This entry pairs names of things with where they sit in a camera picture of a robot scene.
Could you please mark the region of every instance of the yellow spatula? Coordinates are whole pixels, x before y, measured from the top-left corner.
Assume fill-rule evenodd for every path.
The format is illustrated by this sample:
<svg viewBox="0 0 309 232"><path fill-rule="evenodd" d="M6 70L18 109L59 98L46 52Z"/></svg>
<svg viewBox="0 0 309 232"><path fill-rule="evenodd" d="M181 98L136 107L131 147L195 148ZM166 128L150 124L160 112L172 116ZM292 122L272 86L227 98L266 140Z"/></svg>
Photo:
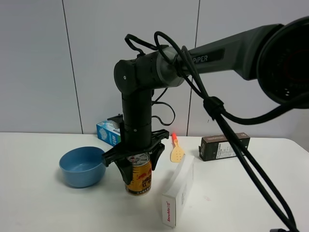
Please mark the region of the yellow spatula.
<svg viewBox="0 0 309 232"><path fill-rule="evenodd" d="M174 149L172 150L172 153L170 155L170 161L174 163L180 163L180 161L183 158L184 151L182 148L178 145L178 139L175 133L172 133L172 141L175 145Z"/></svg>

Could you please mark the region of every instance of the white cardboard box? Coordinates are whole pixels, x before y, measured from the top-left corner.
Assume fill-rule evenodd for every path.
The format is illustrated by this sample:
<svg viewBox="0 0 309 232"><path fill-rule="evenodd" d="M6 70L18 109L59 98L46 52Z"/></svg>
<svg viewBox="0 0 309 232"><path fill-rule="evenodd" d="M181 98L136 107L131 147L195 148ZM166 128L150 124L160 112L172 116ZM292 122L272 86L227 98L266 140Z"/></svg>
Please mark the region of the white cardboard box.
<svg viewBox="0 0 309 232"><path fill-rule="evenodd" d="M176 227L193 183L194 156L184 155L162 194L163 223Z"/></svg>

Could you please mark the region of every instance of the dark brown box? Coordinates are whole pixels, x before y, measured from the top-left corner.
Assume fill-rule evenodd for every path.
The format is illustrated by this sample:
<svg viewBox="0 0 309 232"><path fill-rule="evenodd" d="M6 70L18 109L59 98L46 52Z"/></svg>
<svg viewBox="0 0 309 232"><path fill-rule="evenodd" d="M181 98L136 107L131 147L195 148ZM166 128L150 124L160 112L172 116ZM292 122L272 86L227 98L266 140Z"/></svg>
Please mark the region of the dark brown box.
<svg viewBox="0 0 309 232"><path fill-rule="evenodd" d="M243 132L236 133L236 135L240 141L242 141L244 146L248 148L250 137ZM236 156L233 148L223 134L203 137L201 146L198 147L198 150L199 156L204 161L225 159Z"/></svg>

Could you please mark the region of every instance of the blue tissue box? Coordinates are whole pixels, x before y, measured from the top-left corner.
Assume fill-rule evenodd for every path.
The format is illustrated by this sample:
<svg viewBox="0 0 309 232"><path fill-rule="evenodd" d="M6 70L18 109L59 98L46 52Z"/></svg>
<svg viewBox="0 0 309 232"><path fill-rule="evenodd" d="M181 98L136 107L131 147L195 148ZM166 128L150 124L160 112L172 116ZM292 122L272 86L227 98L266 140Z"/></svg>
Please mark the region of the blue tissue box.
<svg viewBox="0 0 309 232"><path fill-rule="evenodd" d="M100 140L115 146L120 142L119 125L113 121L104 121L97 124L97 134Z"/></svg>

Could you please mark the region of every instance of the plastic bowl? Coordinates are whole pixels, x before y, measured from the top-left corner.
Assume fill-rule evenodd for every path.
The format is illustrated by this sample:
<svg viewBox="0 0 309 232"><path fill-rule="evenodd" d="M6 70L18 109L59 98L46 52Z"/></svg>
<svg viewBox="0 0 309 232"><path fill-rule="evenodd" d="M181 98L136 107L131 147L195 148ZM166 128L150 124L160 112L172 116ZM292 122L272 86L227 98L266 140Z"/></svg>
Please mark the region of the plastic bowl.
<svg viewBox="0 0 309 232"><path fill-rule="evenodd" d="M66 153L59 161L65 181L77 188L100 181L106 170L101 158L103 153L102 149L93 146L80 147Z"/></svg>

